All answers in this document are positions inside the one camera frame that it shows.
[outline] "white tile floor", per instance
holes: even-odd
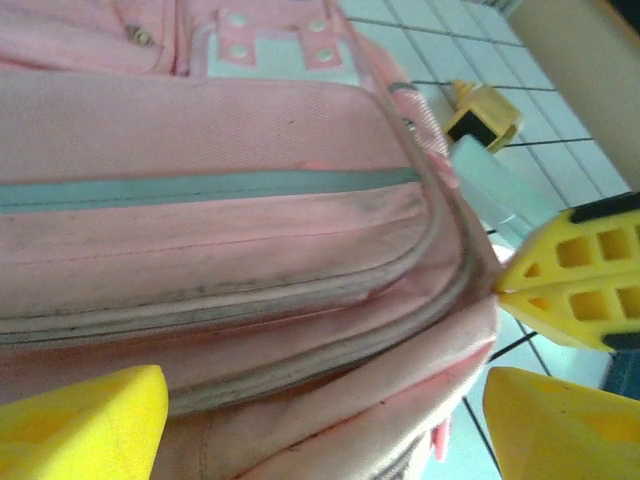
[[[524,129],[496,158],[558,210],[628,191],[504,18],[460,0],[340,0],[358,30],[391,51],[426,95],[436,118],[453,114],[455,78],[499,87],[525,116]],[[504,244],[496,235],[495,244]],[[506,312],[489,366],[515,366],[598,387],[609,355],[560,347]],[[486,372],[453,416],[447,462],[430,461],[426,480],[500,478],[482,413]]]

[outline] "tile grout line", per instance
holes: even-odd
[[[500,466],[498,465],[498,459],[496,458],[495,453],[493,453],[493,448],[491,448],[491,444],[489,443],[489,440],[487,439],[487,436],[485,435],[484,431],[482,430],[482,427],[480,426],[480,422],[478,421],[478,417],[476,417],[476,414],[473,411],[473,408],[471,408],[471,405],[469,404],[469,400],[467,400],[467,398],[464,397],[462,399],[462,403],[464,403],[464,406],[467,409],[467,412],[469,413],[469,416],[471,417],[471,421],[475,425],[476,430],[478,430],[478,434],[480,435],[480,438],[482,439],[482,443],[484,443],[484,446],[486,447],[487,452],[491,456],[491,460],[493,461],[493,464],[498,469],[498,472],[500,472]]]
[[[442,23],[443,25],[445,25],[444,20],[442,19],[442,16],[440,16],[440,14],[436,11],[433,10],[433,14],[438,18],[438,20],[440,20],[440,23]],[[456,48],[458,49],[458,51],[462,54],[462,56],[464,57],[465,61],[469,64],[469,66],[471,67],[471,70],[473,70],[473,72],[476,74],[476,76],[480,79],[480,81],[484,82],[484,78],[482,78],[482,75],[480,75],[480,71],[478,70],[478,67],[476,66],[476,64],[471,61],[471,59],[469,58],[468,52],[466,52],[464,50],[464,48],[462,48],[462,45],[460,44],[460,39],[456,38],[452,35],[449,35],[451,37],[451,41],[455,44]]]
[[[501,348],[500,350],[495,352],[493,355],[491,355],[491,357],[489,357],[489,363],[491,363],[494,360],[497,360],[498,358],[502,357],[503,355],[509,353],[511,350],[513,350],[516,347],[519,347],[523,343],[528,342],[531,338],[533,338],[533,337],[535,337],[537,335],[539,335],[538,332],[529,332],[526,335],[524,335],[523,337],[520,337],[515,342],[511,342],[506,347]]]
[[[511,73],[513,73],[515,75],[515,77],[518,79],[518,81],[520,82],[521,85],[524,85],[524,79],[522,78],[522,76],[520,75],[520,73],[517,71],[517,69],[515,69],[511,63],[507,60],[507,58],[504,55],[504,52],[500,49],[497,48],[495,45],[493,46],[494,50],[498,53],[498,55],[500,56],[500,58],[502,59],[502,61],[507,65],[507,68],[509,70],[511,70]],[[538,103],[538,101],[536,100],[535,96],[533,95],[532,91],[530,90],[526,90],[526,95],[529,97],[529,100],[531,100],[531,102],[535,105],[536,109],[538,110],[538,112],[540,112],[540,114],[542,115],[542,117],[547,121],[547,123],[549,124],[549,126],[551,127],[551,129],[556,133],[556,135],[558,135],[558,138],[563,139],[562,134],[560,132],[560,130],[554,125],[554,123],[551,121],[551,118],[549,117],[549,115],[547,114],[547,112],[545,112],[541,107],[540,104]],[[562,98],[562,100],[564,100],[564,96],[561,95],[560,93],[558,93],[558,95]],[[591,185],[593,185],[594,189],[596,190],[596,192],[598,192],[598,194],[600,195],[600,197],[604,198],[604,194],[602,192],[602,190],[600,189],[600,187],[598,185],[596,185],[596,183],[593,181],[593,178],[591,177],[591,175],[589,175],[587,169],[585,168],[584,164],[575,156],[575,154],[571,151],[571,149],[566,146],[565,147],[567,149],[567,151],[569,152],[569,155],[571,155],[571,157],[575,160],[576,164],[578,165],[578,168],[580,168],[580,170],[582,170],[582,172],[585,174],[585,176],[587,177],[587,179],[589,179],[589,181],[591,182]],[[538,163],[538,165],[540,166],[540,168],[542,168],[541,166],[541,162],[540,159],[538,157],[534,157],[536,159],[536,162]],[[557,188],[557,185],[554,183],[552,183],[552,185],[554,186],[554,188],[556,189],[556,191],[558,191],[558,194],[560,195],[560,191]]]
[[[560,190],[560,187],[556,183],[556,181],[553,178],[553,176],[547,171],[547,167],[545,167],[545,165],[540,161],[540,158],[538,157],[536,152],[534,152],[532,147],[534,147],[535,145],[549,145],[549,143],[540,143],[540,144],[531,144],[530,143],[530,144],[522,144],[522,146],[524,146],[529,151],[529,154],[531,155],[533,160],[536,162],[536,164],[538,164],[538,168],[540,169],[542,174],[545,177],[547,177],[547,180],[549,180],[549,184],[554,188],[554,190],[558,194],[558,197],[560,198],[560,200],[562,200],[563,203],[565,204],[565,206],[567,208],[569,208],[571,202],[569,202],[567,197],[565,197],[564,193]]]
[[[538,349],[536,348],[536,346],[533,344],[533,342],[531,341],[531,339],[527,340],[529,342],[529,346],[531,347],[531,349],[533,350],[533,354],[536,356],[536,358],[538,359],[538,361],[540,362],[540,365],[542,366],[542,369],[544,370],[544,373],[546,373],[547,375],[549,375],[550,377],[553,377],[553,375],[551,375],[551,371],[549,371],[549,368],[547,367],[547,364],[544,363],[544,360],[542,359],[542,355],[540,355],[540,352],[538,352]]]
[[[469,7],[467,6],[468,2],[462,2],[462,8],[464,8],[467,12],[467,14],[469,15],[469,17],[471,18],[471,21],[473,21],[473,23],[476,24],[476,26],[480,29],[481,32],[483,32],[488,39],[491,40],[491,43],[493,43],[494,40],[493,38],[491,38],[491,35],[489,34],[489,32],[484,28],[484,25],[482,25],[482,23],[480,22],[480,20],[478,18],[476,18],[475,14],[471,13],[471,10],[469,9]]]
[[[518,322],[518,325],[520,326],[520,330],[522,330],[522,333],[524,333],[525,335],[527,334],[527,330],[524,328],[524,323],[522,323],[520,320],[518,320],[517,318],[513,317],[513,319]]]
[[[435,80],[411,80],[412,83],[418,85],[451,85],[452,82],[438,82]],[[542,88],[542,87],[515,87],[513,85],[491,85],[493,88],[499,88],[502,90],[530,90],[533,92],[557,92],[555,88]]]
[[[510,147],[535,147],[536,145],[555,145],[558,143],[577,143],[577,142],[591,142],[593,141],[593,137],[587,138],[571,138],[569,140],[542,140],[540,142],[520,142],[520,143],[510,143],[505,145],[502,148],[510,148]]]
[[[520,45],[517,43],[510,43],[510,42],[505,42],[503,40],[493,40],[493,39],[489,39],[489,38],[481,38],[481,37],[473,37],[471,35],[463,35],[461,33],[453,33],[453,32],[443,32],[440,30],[433,30],[430,28],[422,28],[422,27],[411,27],[409,25],[405,25],[404,23],[402,23],[402,20],[400,19],[399,16],[395,16],[396,17],[396,21],[398,23],[391,23],[391,22],[385,22],[384,20],[373,20],[370,18],[362,18],[362,17],[352,17],[349,16],[347,17],[348,20],[352,21],[352,22],[360,22],[360,23],[369,23],[371,25],[380,25],[381,27],[395,27],[395,28],[405,28],[407,30],[411,30],[414,32],[425,32],[425,33],[433,33],[435,35],[444,35],[445,37],[457,37],[457,38],[465,38],[467,40],[477,40],[478,42],[485,42],[485,43],[497,43],[500,45],[506,45],[508,47],[518,47],[518,48],[522,48],[522,49],[526,49],[527,47],[525,47],[524,45]]]
[[[538,103],[536,98],[533,96],[533,94],[531,92],[527,92],[527,95],[529,96],[529,98],[531,99],[533,104],[536,106],[538,111],[542,114],[542,116],[547,121],[547,123],[551,126],[552,130],[554,132],[556,132],[556,134],[558,135],[559,138],[562,138],[562,135],[560,134],[560,130],[553,124],[553,122],[551,121],[550,116],[547,115],[547,113],[540,107],[540,104]],[[562,96],[560,93],[558,93],[558,95],[560,96],[560,98],[562,100],[564,100],[564,96]],[[593,185],[593,187],[596,190],[596,192],[598,192],[600,197],[604,198],[605,197],[604,193],[602,192],[600,187],[596,184],[596,182],[593,181],[593,178],[591,177],[591,175],[589,175],[589,172],[588,172],[587,168],[584,166],[584,164],[576,157],[576,155],[571,151],[571,148],[568,145],[565,148],[569,151],[569,155],[571,155],[571,157],[573,157],[575,162],[578,164],[578,167],[580,168],[580,170],[582,170],[582,172],[585,174],[585,176],[589,179],[589,181],[591,182],[591,185]]]
[[[395,9],[395,7],[393,6],[393,4],[391,2],[389,2],[388,0],[383,0],[384,4],[387,6],[387,9],[391,12],[391,14],[394,16],[394,18],[396,19],[396,21],[400,21],[400,15],[398,14],[398,11]],[[418,48],[418,45],[415,43],[415,41],[413,40],[413,38],[411,37],[411,35],[409,35],[407,33],[407,29],[405,26],[401,26],[400,29],[402,30],[402,33],[404,34],[405,38],[409,41],[409,43],[411,44],[411,47],[413,48],[414,52],[418,55],[418,58],[420,58],[420,60],[422,61],[422,64],[424,65],[424,67],[427,69],[427,71],[429,72],[429,74],[434,78],[434,79],[439,79],[440,77],[435,75],[433,68],[431,67],[431,65],[429,64],[429,62],[427,61],[427,59],[425,58],[424,54],[422,53],[422,51]]]

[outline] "yellow plastic block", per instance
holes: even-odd
[[[640,402],[492,368],[484,412],[504,480],[637,480]]]
[[[603,338],[640,330],[640,272],[501,294],[500,306],[561,345],[613,351]]]
[[[637,272],[640,275],[640,211],[571,223],[562,212],[522,244],[496,284],[510,292]]]
[[[155,365],[1,406],[0,478],[148,479],[167,411]]]
[[[497,152],[518,133],[522,115],[498,90],[482,85],[453,81],[457,111],[445,127],[455,142],[474,135],[490,152]]]

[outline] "metal eyelet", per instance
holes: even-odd
[[[247,17],[241,13],[230,13],[227,15],[227,20],[229,20],[229,23],[236,28],[242,28],[249,22]]]
[[[127,32],[127,37],[129,37],[130,42],[140,45],[141,47],[150,47],[154,44],[151,34],[142,30],[140,25],[127,25],[124,29]]]
[[[323,48],[322,50],[318,50],[316,52],[316,60],[319,62],[328,62],[333,58],[333,50],[330,48]]]
[[[404,122],[405,126],[409,129],[410,132],[415,132],[418,129],[418,127],[416,127],[415,122],[410,118],[403,118],[402,121]]]
[[[318,33],[323,31],[326,28],[327,24],[320,21],[320,20],[316,20],[314,22],[311,22],[309,24],[309,30],[311,30],[314,33]]]
[[[249,49],[240,43],[234,43],[229,47],[229,53],[236,58],[245,58],[249,55]]]

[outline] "gray reflective strip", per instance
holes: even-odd
[[[0,185],[0,213],[343,193],[420,181],[413,169],[395,168],[371,172],[283,170],[143,180]]]
[[[418,87],[416,87],[414,84],[412,83],[407,83],[407,82],[393,82],[391,85],[389,85],[387,87],[387,91],[389,93],[395,93],[398,90],[413,90],[413,91],[418,91]]]

